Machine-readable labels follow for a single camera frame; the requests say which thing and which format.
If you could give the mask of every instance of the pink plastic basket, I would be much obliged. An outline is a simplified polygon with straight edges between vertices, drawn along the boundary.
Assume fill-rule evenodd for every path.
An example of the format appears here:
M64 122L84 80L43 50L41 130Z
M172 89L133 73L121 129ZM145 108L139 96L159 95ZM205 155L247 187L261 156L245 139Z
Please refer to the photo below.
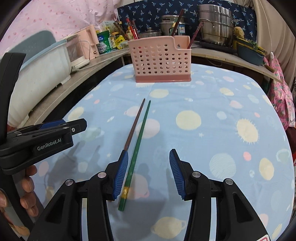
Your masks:
M191 81L189 36L159 36L128 42L136 82Z

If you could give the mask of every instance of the basket base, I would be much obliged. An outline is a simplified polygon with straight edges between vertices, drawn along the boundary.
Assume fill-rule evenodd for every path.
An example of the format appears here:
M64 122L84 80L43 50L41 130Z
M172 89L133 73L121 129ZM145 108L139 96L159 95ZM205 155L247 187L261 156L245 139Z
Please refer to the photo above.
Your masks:
M189 74L178 75L150 75L150 76L136 76L137 83L156 83L156 82L190 82L191 76Z

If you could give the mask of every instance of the green chopstick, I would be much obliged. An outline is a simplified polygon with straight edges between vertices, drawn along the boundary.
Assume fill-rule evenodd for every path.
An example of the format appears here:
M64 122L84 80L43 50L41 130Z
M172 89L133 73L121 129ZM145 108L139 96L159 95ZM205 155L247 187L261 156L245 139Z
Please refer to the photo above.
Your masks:
M141 129L139 132L139 136L135 145L135 149L133 151L133 156L131 158L131 164L130 167L128 168L128 175L126 176L126 181L124 183L124 187L123 187L123 191L120 197L120 201L119 201L119 207L118 210L119 211L124 211L124 207L126 205L126 200L128 197L128 191L131 185L131 179L133 176L133 171L135 169L135 165L136 165L136 160L137 160L137 156L138 156L138 152L139 152L139 148L140 148L140 144L141 144L141 140L142 140L142 136L143 136L143 132L144 132L144 127L145 127L145 123L146 123L146 119L147 119L147 115L148 115L148 111L149 111L149 107L150 107L150 103L151 100L148 103L146 112L145 112L145 116L141 125Z

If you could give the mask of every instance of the chopstick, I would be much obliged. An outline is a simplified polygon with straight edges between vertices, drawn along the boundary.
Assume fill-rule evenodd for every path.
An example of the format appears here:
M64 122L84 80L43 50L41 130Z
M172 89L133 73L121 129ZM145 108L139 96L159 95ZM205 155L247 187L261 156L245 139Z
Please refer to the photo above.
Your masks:
M139 33L138 33L138 30L137 30L137 27L136 27L135 21L132 20L132 21L131 21L131 24L132 24L132 25L134 26L134 28L135 28L135 32L136 32L136 34L137 34L138 39L140 39L140 35L139 35Z
M126 19L126 22L127 22L128 25L130 26L131 33L133 34L133 38L134 38L134 39L138 39L137 35L135 34L135 31L133 30L133 26L131 25L131 22L130 22L129 18Z
M138 136L138 139L137 139L137 142L136 142L136 146L135 146L135 149L133 151L133 156L131 158L131 164L130 164L130 167L128 168L128 174L126 176L126 181L124 182L124 187L123 187L122 194L121 194L121 197L120 197L120 200L119 200L119 207L118 207L119 211L124 211L124 207L126 205L126 200L127 200L127 197L128 197L128 190L129 190L130 185L131 185L133 171L135 169L136 160L137 160L137 156L138 156L138 152L139 152L139 148L140 148L140 144L141 144L141 140L142 140L142 136L143 136L143 132L144 132L146 119L147 119L147 116L148 116L150 103L151 103L151 100L148 103L148 106L147 106L147 109L146 109L146 112L145 112L145 116L144 116L144 119L143 119L143 122L142 122L142 125L141 125L141 129L140 129L140 132L139 132L139 136Z
M193 44L194 39L196 38L196 36L198 34L198 31L200 30L200 28L202 27L202 25L203 25L203 22L200 22L200 24L198 25L196 31L194 32L194 35L193 35L193 37L192 37L192 39L191 39L191 41L190 41L187 49L190 49L191 45Z
M170 36L174 36L175 35L176 29L177 29L177 27L179 25L179 22L181 20L181 17L183 16L183 13L184 13L184 9L181 9L180 14L179 14L179 17L177 18L177 21L174 22L175 25L174 25L173 30L171 30L171 32L170 32Z
M131 128L131 131L130 131L130 133L129 133L129 135L128 135L128 138L127 138L127 140L126 140L126 144L125 144L125 146L124 146L124 150L126 150L126 151L128 150L129 145L130 145L130 143L131 143L131 139L133 138L133 133L134 133L134 131L135 131L135 128L136 128L136 125L137 125L138 119L139 119L139 117L140 117L140 114L141 114L141 111L142 111L142 108L143 108L144 102L145 102L145 98L144 98L143 101L142 101L142 104L141 104L141 106L140 106L140 109L139 109L139 111L138 111L138 114L137 114L137 116L136 116L136 118L135 118L135 121L134 121L133 126L132 126L132 128Z
M122 28L117 24L117 22L114 22L115 27L118 29L118 31L123 35L125 40L128 40L128 36L126 33L122 30Z

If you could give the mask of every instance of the wooden countertop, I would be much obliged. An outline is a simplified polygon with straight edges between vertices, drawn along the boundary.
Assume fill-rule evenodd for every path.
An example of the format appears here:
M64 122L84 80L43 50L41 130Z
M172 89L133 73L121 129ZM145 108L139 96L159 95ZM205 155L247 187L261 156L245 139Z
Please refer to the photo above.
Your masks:
M232 65L236 65L239 67L244 67L247 69L254 70L260 74L263 74L271 79L278 80L280 79L272 72L270 72L268 69L266 69L264 66L257 66L254 64L251 64L240 57L237 57L235 55L224 53L221 51L216 51L212 49L205 49L205 48L192 48L191 49L191 56L197 56L207 59L213 59L216 61L222 61L225 63L230 63Z
M103 54L90 61L89 65L83 67L84 70L71 74L71 79L65 84L59 85L47 94L29 113L29 119L24 126L42 123L45 118L65 99L75 88L81 85L96 72L112 63L121 56L127 54L128 49L118 50Z

